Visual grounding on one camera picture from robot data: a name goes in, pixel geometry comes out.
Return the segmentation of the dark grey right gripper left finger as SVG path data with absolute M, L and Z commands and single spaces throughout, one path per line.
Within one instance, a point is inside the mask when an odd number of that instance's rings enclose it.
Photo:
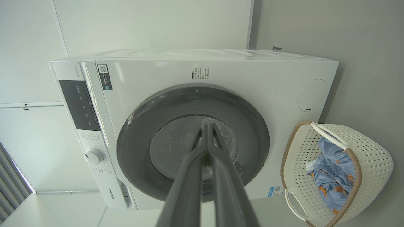
M 156 227 L 200 227 L 202 166 L 206 159 L 208 124 L 202 123 L 181 164 Z

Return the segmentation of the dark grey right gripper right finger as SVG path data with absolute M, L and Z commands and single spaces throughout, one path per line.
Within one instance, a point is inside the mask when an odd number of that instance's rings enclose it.
M 261 227 L 241 177 L 214 123 L 207 124 L 208 165 L 213 172 L 216 227 Z

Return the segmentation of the washing machine glass door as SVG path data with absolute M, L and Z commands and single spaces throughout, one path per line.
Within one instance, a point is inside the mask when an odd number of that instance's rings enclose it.
M 268 157 L 267 125 L 249 102 L 212 86 L 178 86 L 156 93 L 127 119 L 117 140 L 117 159 L 125 177 L 141 192 L 166 200 L 174 178 L 152 163 L 150 144 L 156 133 L 179 118 L 201 115 L 223 122 L 235 134 L 235 166 L 244 185 L 257 176 Z

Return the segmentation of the white plastic control dial knob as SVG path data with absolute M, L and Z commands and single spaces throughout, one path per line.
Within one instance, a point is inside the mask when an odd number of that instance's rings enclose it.
M 104 160 L 104 154 L 96 148 L 90 148 L 84 155 L 85 160 L 91 165 L 98 165 Z

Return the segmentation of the white front-load washing machine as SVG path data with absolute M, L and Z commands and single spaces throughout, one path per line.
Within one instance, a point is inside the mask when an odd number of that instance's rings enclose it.
M 270 137 L 264 166 L 245 185 L 249 199 L 268 197 L 280 186 L 281 159 L 293 128 L 318 122 L 339 62 L 266 50 L 117 50 L 50 62 L 83 153 L 104 154 L 88 164 L 109 208 L 161 209 L 164 201 L 138 190 L 123 174 L 117 140 L 130 115 L 147 99 L 178 86 L 212 86 L 249 102 L 263 117 Z M 235 134 L 223 122 L 194 115 L 163 126 L 150 144 L 153 165 L 176 178 L 202 123 L 214 123 L 235 165 Z

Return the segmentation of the cream perforated laundry basket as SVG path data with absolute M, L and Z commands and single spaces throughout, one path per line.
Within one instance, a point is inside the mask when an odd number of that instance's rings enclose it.
M 321 150 L 320 138 L 342 149 L 353 163 L 355 174 L 352 192 L 340 210 L 329 209 L 322 199 L 314 178 L 307 174 L 307 164 Z M 393 160 L 381 145 L 361 132 L 345 125 L 299 122 L 293 129 L 281 163 L 281 180 L 288 207 L 309 227 L 335 227 L 364 211 L 378 196 L 393 171 Z

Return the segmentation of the grey slatted panel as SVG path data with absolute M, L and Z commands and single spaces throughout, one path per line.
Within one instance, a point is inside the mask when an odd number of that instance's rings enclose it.
M 0 142 L 0 224 L 32 193 L 32 189 Z

